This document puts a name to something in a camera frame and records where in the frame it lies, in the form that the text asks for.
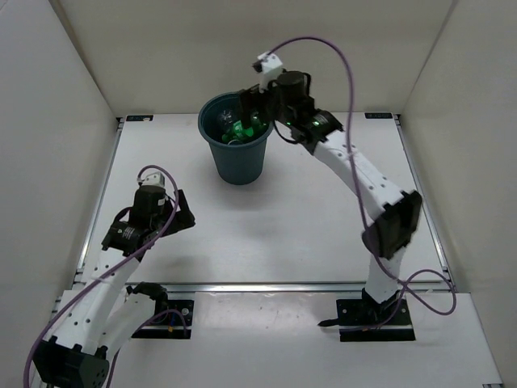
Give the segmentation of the clear Pepsi bottle black cap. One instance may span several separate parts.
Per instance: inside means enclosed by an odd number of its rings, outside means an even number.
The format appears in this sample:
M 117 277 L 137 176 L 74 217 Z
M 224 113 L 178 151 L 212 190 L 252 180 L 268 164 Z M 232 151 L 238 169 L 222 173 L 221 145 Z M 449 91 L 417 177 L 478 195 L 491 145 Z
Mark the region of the clear Pepsi bottle black cap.
M 221 131 L 223 133 L 227 133 L 233 128 L 233 124 L 239 121 L 239 119 L 237 113 L 233 109 L 226 108 L 217 115 L 216 121 L 221 128 Z

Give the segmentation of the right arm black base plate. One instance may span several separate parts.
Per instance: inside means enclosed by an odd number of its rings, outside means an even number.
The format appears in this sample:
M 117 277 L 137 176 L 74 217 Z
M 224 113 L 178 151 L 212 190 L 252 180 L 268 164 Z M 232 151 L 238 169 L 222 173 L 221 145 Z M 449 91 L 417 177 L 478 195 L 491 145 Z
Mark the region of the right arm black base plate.
M 336 301 L 339 340 L 342 343 L 411 342 L 416 340 L 407 300 L 397 312 L 391 310 L 374 318 L 360 299 Z

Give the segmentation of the green plastic soda bottle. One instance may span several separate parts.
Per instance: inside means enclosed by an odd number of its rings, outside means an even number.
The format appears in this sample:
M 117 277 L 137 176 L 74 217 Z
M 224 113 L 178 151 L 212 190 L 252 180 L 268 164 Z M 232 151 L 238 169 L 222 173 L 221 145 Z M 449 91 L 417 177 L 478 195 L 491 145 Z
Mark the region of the green plastic soda bottle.
M 266 130 L 267 130 L 267 124 L 263 123 L 263 132 L 261 133 L 261 135 L 263 133 L 265 133 Z M 253 140 L 245 139 L 245 136 L 243 133 L 243 127 L 242 127 L 241 121 L 239 120 L 233 124 L 233 128 L 229 132 L 223 133 L 221 131 L 221 141 L 223 143 L 229 144 L 229 145 L 240 145 L 240 144 L 246 144 Z

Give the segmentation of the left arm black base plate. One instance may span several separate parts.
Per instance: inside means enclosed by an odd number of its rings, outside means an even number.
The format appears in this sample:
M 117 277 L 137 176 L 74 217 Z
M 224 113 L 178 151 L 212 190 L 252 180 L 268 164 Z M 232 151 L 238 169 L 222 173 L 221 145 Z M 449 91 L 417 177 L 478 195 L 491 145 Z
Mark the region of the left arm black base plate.
M 195 302 L 192 299 L 175 299 L 167 302 L 167 314 L 154 318 L 151 323 L 132 335 L 133 339 L 189 340 L 193 323 Z

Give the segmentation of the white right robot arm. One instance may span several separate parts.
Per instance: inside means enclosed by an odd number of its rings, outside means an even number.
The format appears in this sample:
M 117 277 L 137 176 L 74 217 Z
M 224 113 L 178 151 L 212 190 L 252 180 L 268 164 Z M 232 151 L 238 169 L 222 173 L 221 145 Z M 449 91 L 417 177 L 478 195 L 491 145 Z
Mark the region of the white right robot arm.
M 329 167 L 355 194 L 364 224 L 362 241 L 371 255 L 368 278 L 359 307 L 340 319 L 322 321 L 323 327 L 345 326 L 348 331 L 371 331 L 388 323 L 401 305 L 401 262 L 418 228 L 422 197 L 406 192 L 383 175 L 352 143 L 351 123 L 317 108 L 310 96 L 311 77 L 283 70 L 265 86 L 238 92 L 239 116 L 244 125 L 254 118 L 289 128 L 289 142 L 303 146 Z

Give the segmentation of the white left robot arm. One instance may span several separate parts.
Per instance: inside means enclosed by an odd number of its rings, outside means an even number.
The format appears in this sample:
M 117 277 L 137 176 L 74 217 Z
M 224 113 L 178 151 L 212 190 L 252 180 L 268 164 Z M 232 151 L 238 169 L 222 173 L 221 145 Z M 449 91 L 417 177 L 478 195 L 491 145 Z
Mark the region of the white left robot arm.
M 195 225 L 183 190 L 169 196 L 163 183 L 140 183 L 130 207 L 119 211 L 103 241 L 91 278 L 55 315 L 28 357 L 51 387 L 108 387 L 120 349 L 144 325 L 180 312 L 166 290 L 127 286 L 159 238 Z

